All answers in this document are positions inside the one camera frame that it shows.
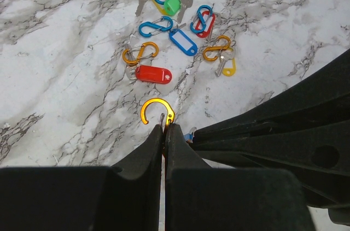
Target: green key tag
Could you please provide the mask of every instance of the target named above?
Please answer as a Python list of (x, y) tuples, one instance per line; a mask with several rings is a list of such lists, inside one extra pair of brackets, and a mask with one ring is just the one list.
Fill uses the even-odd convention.
[(165, 0), (164, 10), (168, 15), (175, 15), (180, 9), (180, 0)]

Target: blue key tag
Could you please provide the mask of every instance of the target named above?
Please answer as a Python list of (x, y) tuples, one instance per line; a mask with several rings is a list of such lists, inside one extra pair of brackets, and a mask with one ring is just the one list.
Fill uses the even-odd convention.
[(169, 38), (188, 56), (194, 56), (198, 52), (197, 45), (180, 29), (171, 30)]

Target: orange s-biner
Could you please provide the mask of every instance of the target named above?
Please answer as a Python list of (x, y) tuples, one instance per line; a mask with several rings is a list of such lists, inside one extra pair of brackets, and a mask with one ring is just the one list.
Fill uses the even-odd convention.
[(220, 35), (215, 41), (214, 44), (217, 43), (219, 40), (224, 39), (227, 41), (227, 43), (225, 45), (222, 46), (208, 46), (207, 48), (204, 49), (203, 51), (203, 58), (207, 61), (215, 61), (216, 59), (218, 59), (219, 55), (215, 55), (212, 58), (209, 58), (207, 56), (207, 52), (210, 51), (224, 51), (227, 50), (230, 46), (231, 46), (231, 39), (225, 35)]
[[(143, 55), (143, 52), (144, 52), (144, 49), (147, 47), (147, 46), (152, 46), (154, 47), (155, 49), (155, 52), (147, 55), (147, 56), (142, 56)], [(137, 58), (136, 60), (131, 60), (131, 59), (128, 59), (126, 57), (127, 54), (131, 54), (132, 52), (134, 51), (139, 51), (138, 52), (138, 55), (137, 55)], [(127, 64), (137, 64), (141, 59), (145, 59), (145, 58), (150, 58), (150, 57), (156, 57), (158, 55), (158, 52), (159, 52), (159, 48), (158, 46), (153, 43), (153, 42), (146, 42), (146, 43), (143, 43), (142, 45), (140, 46), (135, 46), (135, 47), (132, 47), (130, 49), (125, 49), (123, 52), (122, 52), (122, 59), (124, 60), (124, 62), (126, 62)]]

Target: s-biner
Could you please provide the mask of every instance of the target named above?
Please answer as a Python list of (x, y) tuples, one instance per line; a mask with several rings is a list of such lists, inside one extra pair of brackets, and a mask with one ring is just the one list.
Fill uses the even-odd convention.
[[(144, 49), (147, 47), (147, 46), (152, 46), (154, 49), (155, 49), (155, 52), (147, 55), (147, 56), (142, 56), (143, 55), (143, 52), (144, 52)], [(131, 60), (131, 59), (128, 59), (126, 56), (128, 54), (131, 54), (132, 52), (134, 51), (139, 51), (138, 52), (138, 55), (137, 55), (137, 58), (136, 60)], [(150, 57), (156, 57), (158, 55), (158, 52), (159, 52), (159, 48), (158, 46), (153, 43), (153, 42), (146, 42), (146, 43), (143, 43), (142, 45), (140, 46), (135, 46), (135, 47), (132, 47), (130, 49), (125, 49), (123, 52), (122, 52), (122, 59), (124, 60), (124, 62), (126, 62), (127, 64), (130, 64), (130, 65), (133, 65), (133, 64), (137, 64), (141, 59), (145, 59), (145, 58), (150, 58)]]
[[(168, 25), (167, 26), (156, 25), (156, 23), (163, 22), (163, 21), (167, 21)], [(145, 27), (150, 27), (150, 28), (153, 28), (155, 30), (152, 32), (149, 32), (149, 33), (144, 33), (142, 31), (142, 29)], [(171, 30), (171, 28), (173, 28), (173, 20), (169, 16), (162, 16), (161, 18), (159, 18), (158, 20), (155, 20), (154, 22), (148, 21), (148, 22), (144, 22), (144, 23), (140, 24), (140, 26), (138, 27), (138, 32), (143, 37), (148, 38), (148, 37), (151, 37), (153, 35), (159, 34), (161, 32), (167, 32), (167, 31)]]
[[(201, 13), (201, 10), (202, 10), (202, 9), (207, 9), (207, 10), (209, 10), (209, 15), (208, 15), (208, 18), (207, 18), (206, 20), (204, 20), (204, 17), (203, 17), (203, 15), (202, 15), (202, 13)], [(206, 29), (206, 27), (207, 27), (207, 24), (206, 24), (207, 20), (208, 20), (212, 15), (213, 15), (213, 8), (211, 8), (211, 7), (208, 6), (208, 5), (202, 5), (202, 6), (200, 6), (200, 7), (198, 8), (198, 10), (197, 10), (197, 14), (196, 14), (195, 19), (193, 20), (193, 22), (192, 22), (191, 25), (190, 25), (191, 31), (194, 32), (194, 33), (196, 33), (196, 34), (197, 34), (197, 33), (203, 32), (203, 31)], [(202, 28), (201, 28), (201, 29), (196, 29), (195, 26), (194, 26), (194, 23), (197, 21), (197, 19), (199, 19), (200, 23), (202, 24)]]
[(217, 43), (219, 40), (224, 39), (227, 41), (227, 43), (225, 45), (221, 45), (221, 46), (208, 46), (207, 48), (205, 48), (203, 50), (203, 58), (207, 61), (215, 61), (216, 59), (218, 59), (218, 55), (215, 55), (212, 58), (209, 58), (207, 56), (207, 52), (210, 51), (224, 51), (227, 50), (230, 46), (231, 46), (231, 39), (225, 35), (220, 35), (215, 41), (214, 44)]

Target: key blade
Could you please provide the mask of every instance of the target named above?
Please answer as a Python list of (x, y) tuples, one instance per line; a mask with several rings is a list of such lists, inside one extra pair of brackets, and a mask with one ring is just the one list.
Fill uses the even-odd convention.
[(130, 52), (130, 50), (131, 50), (130, 44), (125, 44), (125, 45), (124, 45), (124, 48), (127, 49), (127, 50), (129, 50), (129, 51), (126, 53), (127, 59), (128, 59), (129, 61), (136, 61), (134, 55), (132, 54), (132, 52)]
[(136, 16), (140, 16), (141, 15), (142, 9), (143, 9), (146, 1), (147, 0), (138, 0), (138, 6), (137, 6), (137, 9), (136, 9), (136, 12), (135, 12)]
[(217, 75), (217, 77), (219, 77), (221, 75), (221, 73), (224, 70), (225, 64), (226, 64), (227, 60), (226, 59), (221, 59), (221, 62), (219, 64), (218, 69), (215, 71), (215, 74)]
[(215, 74), (217, 77), (221, 75), (225, 68), (225, 64), (228, 62), (228, 60), (231, 60), (234, 58), (234, 54), (231, 51), (223, 51), (220, 56), (220, 64), (218, 69), (215, 71)]
[(180, 12), (177, 15), (177, 20), (176, 20), (178, 23), (182, 22), (182, 19), (183, 19), (184, 15), (185, 15), (185, 11), (186, 11), (186, 7), (181, 6)]

